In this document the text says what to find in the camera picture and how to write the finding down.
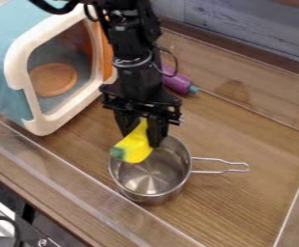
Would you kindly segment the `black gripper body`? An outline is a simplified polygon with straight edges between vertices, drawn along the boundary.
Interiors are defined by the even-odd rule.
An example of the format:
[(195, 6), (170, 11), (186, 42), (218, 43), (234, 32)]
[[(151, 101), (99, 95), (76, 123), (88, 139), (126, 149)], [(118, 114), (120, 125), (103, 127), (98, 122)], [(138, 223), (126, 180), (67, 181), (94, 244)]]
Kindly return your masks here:
[(114, 59), (118, 79), (103, 84), (103, 106), (115, 111), (135, 114), (139, 118), (151, 115), (168, 120), (168, 124), (180, 125), (182, 100), (164, 89), (162, 59), (148, 57), (144, 60)]

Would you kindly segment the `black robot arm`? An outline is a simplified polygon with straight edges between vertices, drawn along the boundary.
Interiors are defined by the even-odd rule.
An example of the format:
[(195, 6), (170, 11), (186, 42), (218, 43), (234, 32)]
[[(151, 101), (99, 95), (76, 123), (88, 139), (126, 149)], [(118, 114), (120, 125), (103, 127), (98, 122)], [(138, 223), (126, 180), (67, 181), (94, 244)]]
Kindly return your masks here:
[(99, 87), (103, 107), (112, 110), (123, 134), (142, 121), (148, 145), (160, 146), (168, 127), (180, 124), (182, 99), (164, 88), (162, 56), (158, 46), (162, 22), (150, 0), (60, 0), (55, 7), (46, 0), (30, 2), (50, 14), (68, 14), (84, 8), (88, 20), (100, 24), (114, 51), (112, 64), (118, 79)]

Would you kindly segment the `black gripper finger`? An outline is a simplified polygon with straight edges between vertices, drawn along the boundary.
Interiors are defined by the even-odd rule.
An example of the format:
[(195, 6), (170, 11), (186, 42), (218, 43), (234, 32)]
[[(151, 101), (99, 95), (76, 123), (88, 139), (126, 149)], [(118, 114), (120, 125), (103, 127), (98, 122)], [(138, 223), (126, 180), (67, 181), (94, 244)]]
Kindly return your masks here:
[(114, 114), (122, 134), (123, 136), (127, 136), (138, 127), (140, 119), (135, 114), (123, 111), (115, 111)]
[(147, 119), (147, 136), (150, 146), (156, 148), (168, 136), (168, 120), (160, 116), (151, 115)]

